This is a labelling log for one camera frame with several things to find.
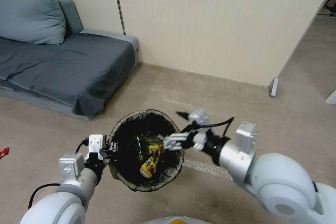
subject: robotic arm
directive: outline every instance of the robotic arm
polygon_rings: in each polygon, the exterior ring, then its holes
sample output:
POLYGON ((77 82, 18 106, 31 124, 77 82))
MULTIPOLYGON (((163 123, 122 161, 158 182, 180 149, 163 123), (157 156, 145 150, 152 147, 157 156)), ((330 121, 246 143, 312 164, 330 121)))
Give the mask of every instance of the robotic arm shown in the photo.
POLYGON ((164 139, 165 149, 193 147, 207 153, 275 216, 295 224, 336 223, 336 189, 315 184, 303 167, 287 156, 269 153, 255 158, 254 124, 243 122, 234 142, 213 134, 205 110, 194 111, 188 119, 190 124, 182 133, 164 139))
MULTIPOLYGON (((255 157, 254 144, 257 129, 254 124, 243 122, 236 130, 234 142, 225 136, 214 135, 205 110, 181 114, 189 125, 181 133, 163 140, 166 150, 177 151, 194 148, 212 157, 213 162, 224 167, 234 182, 255 196, 275 216, 295 224, 336 223, 336 189, 314 183, 307 172, 293 159, 277 153, 255 157)), ((82 142, 89 151, 67 153, 59 160, 62 182, 56 193, 50 194, 28 209, 21 224, 83 224, 89 201, 99 183, 103 169, 117 151, 104 134, 90 135, 82 142)), ((158 219, 148 223, 173 223, 158 219)), ((190 218, 188 223, 204 223, 190 218)))
POLYGON ((62 182, 57 192, 33 205, 20 224, 83 224, 89 201, 98 185, 103 169, 116 151, 107 143, 106 135, 90 135, 83 141, 89 152, 67 153, 59 160, 62 182))

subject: yellow snack wrapper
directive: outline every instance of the yellow snack wrapper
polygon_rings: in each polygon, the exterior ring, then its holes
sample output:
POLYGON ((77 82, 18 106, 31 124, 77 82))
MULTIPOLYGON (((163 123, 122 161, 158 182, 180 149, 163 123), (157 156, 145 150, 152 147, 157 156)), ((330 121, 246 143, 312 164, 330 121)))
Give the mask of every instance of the yellow snack wrapper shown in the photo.
POLYGON ((156 172, 156 165, 159 162, 162 145, 149 146, 149 159, 141 166, 140 173, 146 178, 151 178, 156 172))

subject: black cable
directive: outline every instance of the black cable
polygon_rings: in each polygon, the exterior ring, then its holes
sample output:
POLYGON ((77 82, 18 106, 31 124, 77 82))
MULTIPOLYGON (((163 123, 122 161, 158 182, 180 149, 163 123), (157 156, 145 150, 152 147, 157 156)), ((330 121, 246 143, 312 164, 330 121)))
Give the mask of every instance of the black cable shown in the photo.
POLYGON ((234 117, 231 117, 229 120, 226 120, 224 122, 220 122, 220 123, 216 123, 216 124, 205 124, 205 125, 198 125, 197 128, 212 128, 212 127, 218 127, 218 126, 222 126, 225 124, 231 124, 233 121, 234 117))
POLYGON ((79 149, 81 148, 82 145, 88 146, 89 145, 89 138, 84 138, 84 140, 78 145, 75 153, 79 152, 79 149))
POLYGON ((59 185, 60 185, 59 183, 51 183, 51 184, 41 185, 40 187, 36 188, 35 191, 33 192, 33 194, 30 197, 29 204, 28 204, 28 210, 32 207, 34 196, 38 192, 38 190, 40 190, 40 189, 42 189, 44 187, 48 187, 48 186, 59 186, 59 185))
POLYGON ((231 125, 233 119, 234 119, 234 117, 231 117, 231 118, 228 120, 228 121, 230 121, 230 122, 228 122, 227 126, 225 127, 225 130, 224 130, 224 133, 223 133, 223 137, 225 136, 225 134, 226 134, 228 128, 230 127, 230 125, 231 125))
POLYGON ((79 149, 81 148, 81 146, 84 145, 83 141, 78 145, 75 153, 78 153, 79 152, 79 149))

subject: black object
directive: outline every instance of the black object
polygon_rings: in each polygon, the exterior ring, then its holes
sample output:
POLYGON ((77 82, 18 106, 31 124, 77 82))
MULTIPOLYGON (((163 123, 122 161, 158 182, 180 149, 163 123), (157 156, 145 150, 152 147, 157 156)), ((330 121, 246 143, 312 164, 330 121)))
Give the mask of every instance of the black object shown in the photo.
POLYGON ((34 196, 38 192, 38 190, 40 190, 44 187, 49 187, 49 186, 60 186, 60 184, 59 183, 44 184, 44 185, 41 185, 40 187, 36 188, 35 191, 33 192, 33 194, 30 197, 29 204, 28 204, 28 210, 32 207, 34 196))
POLYGON ((179 116, 181 116, 182 118, 188 120, 188 116, 189 116, 189 113, 187 112, 179 112, 179 111, 176 111, 176 114, 178 114, 179 116))
POLYGON ((220 123, 199 125, 198 128, 212 128, 212 127, 222 126, 222 125, 225 125, 225 124, 227 124, 227 127, 229 127, 233 120, 234 120, 234 117, 231 117, 230 119, 228 119, 226 121, 223 121, 223 122, 220 122, 220 123))
POLYGON ((88 146, 89 145, 89 138, 84 138, 84 140, 78 145, 75 153, 79 152, 79 149, 81 148, 82 145, 88 146))
POLYGON ((226 136, 219 137, 214 135, 214 133, 209 129, 206 132, 207 142, 204 144, 203 152, 211 156, 212 161, 215 165, 219 166, 219 155, 221 150, 230 138, 226 136))
POLYGON ((103 160, 98 159, 98 153, 97 152, 90 152, 89 158, 86 160, 86 163, 84 164, 86 168, 91 169, 97 176, 97 186, 102 179, 103 170, 105 168, 105 164, 103 160))
POLYGON ((190 132, 190 131, 196 130, 198 128, 199 128, 198 124, 195 121, 193 121, 187 127, 185 127, 183 130, 181 130, 181 133, 190 132))
POLYGON ((318 192, 315 182, 314 181, 312 181, 312 182, 313 182, 313 185, 314 185, 315 192, 318 192))
POLYGON ((187 139, 183 142, 181 142, 181 146, 183 149, 189 149, 195 145, 194 143, 194 137, 197 135, 197 131, 192 131, 187 136, 187 139))
POLYGON ((116 160, 109 163, 112 176, 132 191, 155 191, 167 185, 180 173, 184 151, 163 152, 150 179, 141 175, 140 167, 149 158, 148 147, 162 144, 158 135, 165 137, 178 132, 175 123, 155 109, 125 116, 110 134, 110 140, 118 144, 116 160))
POLYGON ((336 4, 333 7, 330 7, 328 3, 331 0, 327 0, 326 3, 324 4, 324 7, 329 10, 330 13, 336 14, 336 4))

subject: trash can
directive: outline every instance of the trash can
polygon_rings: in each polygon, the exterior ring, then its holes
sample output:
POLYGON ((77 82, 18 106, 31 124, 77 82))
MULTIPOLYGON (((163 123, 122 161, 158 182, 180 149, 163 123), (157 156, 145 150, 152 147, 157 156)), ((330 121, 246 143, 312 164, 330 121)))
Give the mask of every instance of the trash can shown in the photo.
POLYGON ((151 178, 144 177, 140 168, 150 157, 149 146, 161 145, 163 137, 179 132, 175 123, 159 110, 128 114, 110 134, 110 141, 117 146, 116 158, 109 163, 112 176, 132 191, 151 192, 167 185, 180 173, 184 151, 162 149, 156 172, 151 178))

